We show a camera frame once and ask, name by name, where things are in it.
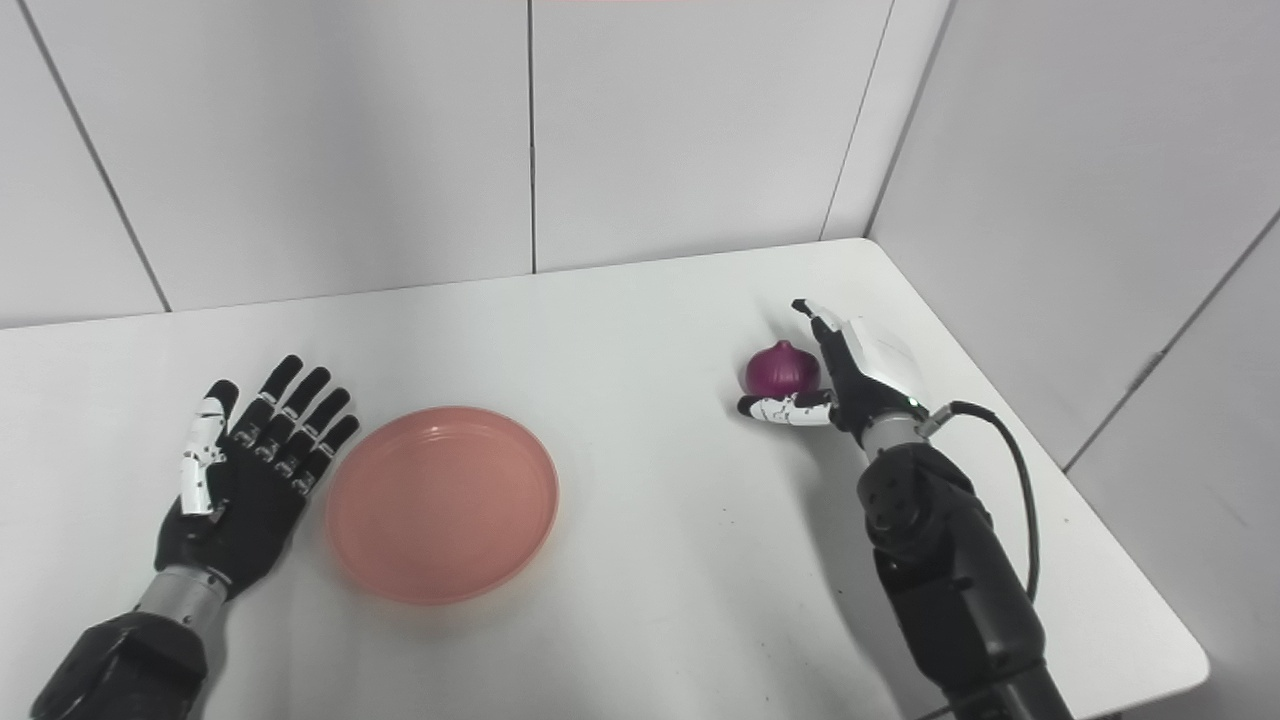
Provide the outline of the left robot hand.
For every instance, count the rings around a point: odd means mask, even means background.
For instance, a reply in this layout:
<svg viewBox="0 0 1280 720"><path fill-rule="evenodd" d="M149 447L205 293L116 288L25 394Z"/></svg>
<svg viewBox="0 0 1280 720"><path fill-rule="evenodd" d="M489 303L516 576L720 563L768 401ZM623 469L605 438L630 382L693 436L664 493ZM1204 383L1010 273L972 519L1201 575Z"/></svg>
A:
<svg viewBox="0 0 1280 720"><path fill-rule="evenodd" d="M360 427L325 366L288 355L241 407L216 380L180 455L179 495L157 533L154 570L212 577L233 600L280 560L308 497Z"/></svg>

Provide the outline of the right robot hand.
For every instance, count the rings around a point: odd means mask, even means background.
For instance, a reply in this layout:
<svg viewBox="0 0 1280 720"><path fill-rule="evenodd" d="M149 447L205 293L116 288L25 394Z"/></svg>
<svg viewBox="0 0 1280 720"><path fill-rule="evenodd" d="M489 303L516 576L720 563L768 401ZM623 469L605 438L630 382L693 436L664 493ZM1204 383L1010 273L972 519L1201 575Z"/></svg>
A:
<svg viewBox="0 0 1280 720"><path fill-rule="evenodd" d="M831 380L824 389L791 395L744 395L740 415L786 427L833 427L850 434L872 456L899 445L923 441L920 425L929 411L909 388L874 366L883 354L872 347L858 325L808 300L791 307L810 324Z"/></svg>

